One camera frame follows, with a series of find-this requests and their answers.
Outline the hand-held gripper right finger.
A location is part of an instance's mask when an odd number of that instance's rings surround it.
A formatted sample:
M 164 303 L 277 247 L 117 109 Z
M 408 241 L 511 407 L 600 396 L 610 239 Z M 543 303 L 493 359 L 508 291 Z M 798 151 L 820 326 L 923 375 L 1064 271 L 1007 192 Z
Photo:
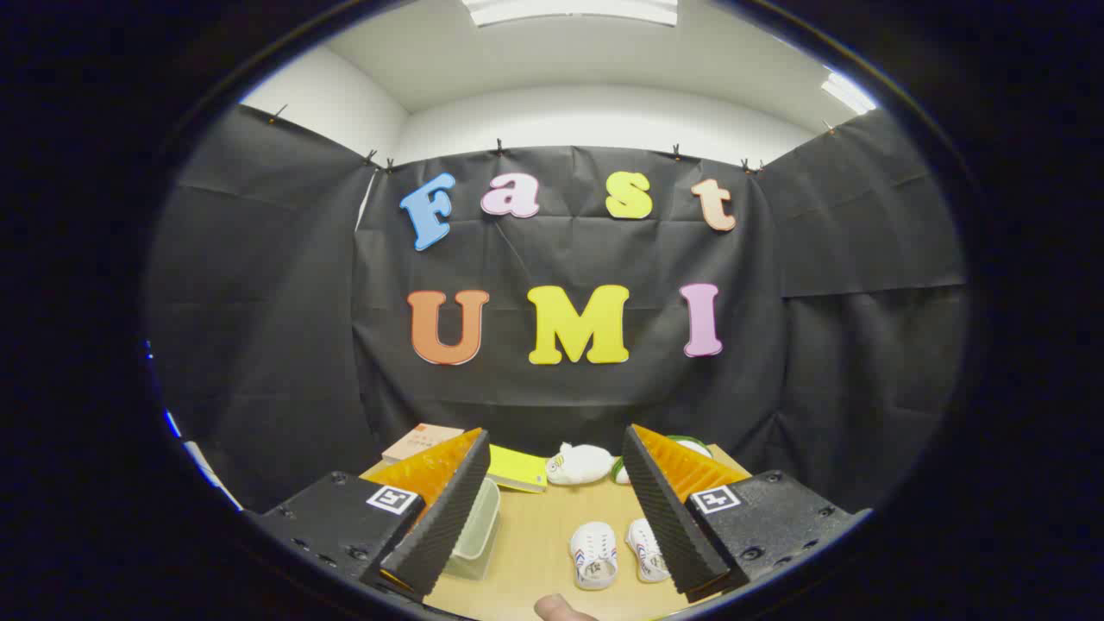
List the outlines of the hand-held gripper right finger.
M 781 469 L 750 474 L 638 424 L 624 430 L 622 453 L 675 589 L 690 604 L 811 561 L 871 515 L 845 511 Z

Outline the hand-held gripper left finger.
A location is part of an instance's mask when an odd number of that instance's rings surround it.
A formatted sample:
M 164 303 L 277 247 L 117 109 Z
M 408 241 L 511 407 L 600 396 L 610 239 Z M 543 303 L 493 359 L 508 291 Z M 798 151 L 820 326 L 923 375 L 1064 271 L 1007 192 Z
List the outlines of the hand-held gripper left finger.
M 251 522 L 300 561 L 421 602 L 449 562 L 490 456 L 482 428 L 367 477 L 335 471 Z

